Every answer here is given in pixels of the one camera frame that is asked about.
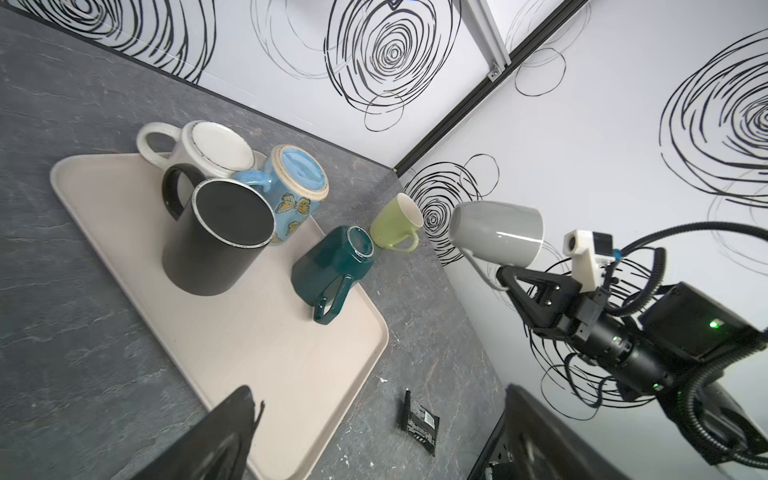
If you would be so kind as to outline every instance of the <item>tray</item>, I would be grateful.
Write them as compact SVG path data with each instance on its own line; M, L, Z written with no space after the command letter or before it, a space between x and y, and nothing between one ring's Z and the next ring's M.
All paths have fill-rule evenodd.
M231 290L179 289L161 266L174 228L162 175L139 154L79 155L53 167L51 184L205 407L241 385L266 402L248 456L256 477L306 478L387 345L386 323L360 285L332 323L312 321L290 283L293 262L323 238L312 218Z

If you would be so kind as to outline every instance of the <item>countertop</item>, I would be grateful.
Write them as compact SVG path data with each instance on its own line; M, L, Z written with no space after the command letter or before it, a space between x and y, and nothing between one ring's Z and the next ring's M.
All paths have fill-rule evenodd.
M384 167L4 8L0 71L0 477L130 478L204 409L54 195L51 167L135 151L149 121L206 119L256 150L314 155L331 186L325 231L367 228L402 188ZM419 239L411 254L381 251L362 281L390 342L310 478L464 479L502 412L488 357ZM406 388L441 417L434 458L396 427Z

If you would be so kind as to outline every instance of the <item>metal bracket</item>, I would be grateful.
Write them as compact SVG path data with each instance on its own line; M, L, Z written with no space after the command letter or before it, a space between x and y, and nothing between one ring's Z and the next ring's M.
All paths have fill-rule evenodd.
M465 22L469 31L472 33L472 37L475 39L475 43L480 48L483 56L485 56L488 64L491 65L491 72L488 73L488 78L494 81L501 76L502 72L509 65L509 53L507 52L507 46L504 45L502 40L502 34L499 33L496 27L496 20L493 19L490 8L485 0L464 0L464 12L469 13L469 17Z
M498 63L493 64L493 69L490 73L488 73L488 80L494 81L496 78L498 78L502 72L504 71L503 67L499 67Z

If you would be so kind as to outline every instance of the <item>white mug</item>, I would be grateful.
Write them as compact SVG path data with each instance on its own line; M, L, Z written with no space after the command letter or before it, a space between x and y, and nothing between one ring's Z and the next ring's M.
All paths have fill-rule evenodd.
M458 248L491 288L496 285L474 257L499 265L528 267L544 242L544 221L535 208L502 202L476 201L456 205L448 228L449 241Z
M169 158L159 155L147 143L147 135L163 134L176 141ZM175 164L192 164L207 178L228 178L240 170L255 168L253 150L232 129L212 121L191 121L183 128L155 121L136 135L142 157L162 170Z

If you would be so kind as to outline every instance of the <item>black mug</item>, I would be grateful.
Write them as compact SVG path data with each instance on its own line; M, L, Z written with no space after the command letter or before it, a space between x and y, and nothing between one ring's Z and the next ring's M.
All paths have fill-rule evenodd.
M192 183L183 206L178 181ZM182 290L218 295L237 282L275 234L275 214L253 188L230 178L206 179L190 164L176 164L163 176L163 202L177 221L163 249L163 269Z

